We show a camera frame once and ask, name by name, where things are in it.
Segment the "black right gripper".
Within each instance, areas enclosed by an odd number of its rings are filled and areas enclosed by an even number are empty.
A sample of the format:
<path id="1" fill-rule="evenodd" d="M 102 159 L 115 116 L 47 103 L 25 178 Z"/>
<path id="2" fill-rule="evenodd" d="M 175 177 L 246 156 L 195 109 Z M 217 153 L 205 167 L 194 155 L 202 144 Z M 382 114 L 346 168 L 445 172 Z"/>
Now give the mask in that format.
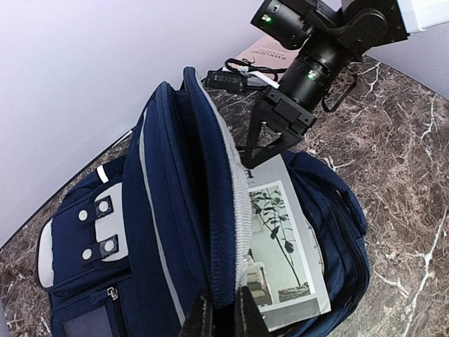
<path id="1" fill-rule="evenodd" d="M 268 88 L 251 112 L 243 158 L 245 167 L 257 167 L 302 141 L 302 136 L 315 124 L 316 117 L 275 88 Z M 259 147 L 257 142 L 263 126 L 275 126 L 276 131 L 289 130 L 270 144 Z"/>

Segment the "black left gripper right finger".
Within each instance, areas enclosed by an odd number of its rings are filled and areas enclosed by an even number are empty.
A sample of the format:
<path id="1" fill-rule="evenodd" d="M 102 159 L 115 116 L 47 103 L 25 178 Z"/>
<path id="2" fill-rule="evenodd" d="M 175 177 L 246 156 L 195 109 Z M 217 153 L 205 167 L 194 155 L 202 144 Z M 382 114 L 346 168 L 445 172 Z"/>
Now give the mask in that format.
<path id="1" fill-rule="evenodd" d="M 242 286 L 236 294 L 234 302 L 234 336 L 269 336 L 269 330 L 247 286 Z"/>

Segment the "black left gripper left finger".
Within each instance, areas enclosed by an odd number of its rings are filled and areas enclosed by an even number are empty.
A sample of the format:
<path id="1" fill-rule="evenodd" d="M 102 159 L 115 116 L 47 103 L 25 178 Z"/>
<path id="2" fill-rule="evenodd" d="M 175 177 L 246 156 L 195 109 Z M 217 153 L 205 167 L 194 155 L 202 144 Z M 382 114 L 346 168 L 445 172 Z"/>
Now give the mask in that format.
<path id="1" fill-rule="evenodd" d="M 209 294 L 200 290 L 178 336 L 212 337 L 213 331 L 213 303 Z"/>

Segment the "grey ianra magazine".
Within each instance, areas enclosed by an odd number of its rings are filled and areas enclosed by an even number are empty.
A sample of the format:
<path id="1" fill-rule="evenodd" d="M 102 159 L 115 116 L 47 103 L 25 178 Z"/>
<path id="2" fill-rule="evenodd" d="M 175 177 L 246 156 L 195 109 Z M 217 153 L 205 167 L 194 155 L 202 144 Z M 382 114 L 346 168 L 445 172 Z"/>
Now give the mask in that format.
<path id="1" fill-rule="evenodd" d="M 324 262 L 281 156 L 247 172 L 247 284 L 270 332 L 330 312 Z"/>

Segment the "pink book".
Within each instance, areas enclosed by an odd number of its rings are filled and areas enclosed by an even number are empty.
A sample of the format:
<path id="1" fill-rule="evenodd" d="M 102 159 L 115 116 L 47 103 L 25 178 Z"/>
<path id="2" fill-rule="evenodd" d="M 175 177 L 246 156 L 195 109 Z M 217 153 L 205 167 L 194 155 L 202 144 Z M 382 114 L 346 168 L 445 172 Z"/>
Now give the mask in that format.
<path id="1" fill-rule="evenodd" d="M 263 36 L 246 50 L 224 63 L 224 70 L 237 72 L 258 71 L 278 81 L 297 56 L 298 51 L 290 51 L 271 38 Z"/>

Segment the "navy blue student backpack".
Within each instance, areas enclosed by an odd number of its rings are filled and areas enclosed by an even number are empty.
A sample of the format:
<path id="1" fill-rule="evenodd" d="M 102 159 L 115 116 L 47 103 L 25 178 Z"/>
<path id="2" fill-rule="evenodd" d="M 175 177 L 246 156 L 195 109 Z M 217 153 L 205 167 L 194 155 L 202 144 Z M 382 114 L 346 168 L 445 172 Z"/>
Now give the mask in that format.
<path id="1" fill-rule="evenodd" d="M 348 185 L 306 152 L 281 156 L 324 262 L 330 312 L 269 336 L 327 336 L 370 281 L 367 224 Z M 214 336 L 234 336 L 252 206 L 234 139 L 193 67 L 150 96 L 125 155 L 77 183 L 36 256 L 54 336 L 178 336 L 200 290 Z"/>

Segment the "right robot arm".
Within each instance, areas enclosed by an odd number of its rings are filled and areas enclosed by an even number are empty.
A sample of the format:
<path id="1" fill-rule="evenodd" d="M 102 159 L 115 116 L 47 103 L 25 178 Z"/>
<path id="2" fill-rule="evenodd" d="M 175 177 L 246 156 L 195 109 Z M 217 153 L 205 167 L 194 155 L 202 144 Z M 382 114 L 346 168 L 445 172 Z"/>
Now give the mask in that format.
<path id="1" fill-rule="evenodd" d="M 277 86 L 268 85 L 254 105 L 241 154 L 253 169 L 297 145 L 314 125 L 317 105 L 350 62 L 370 49 L 405 41 L 448 22 L 447 1 L 264 1 L 250 21 L 282 47 L 298 51 Z"/>

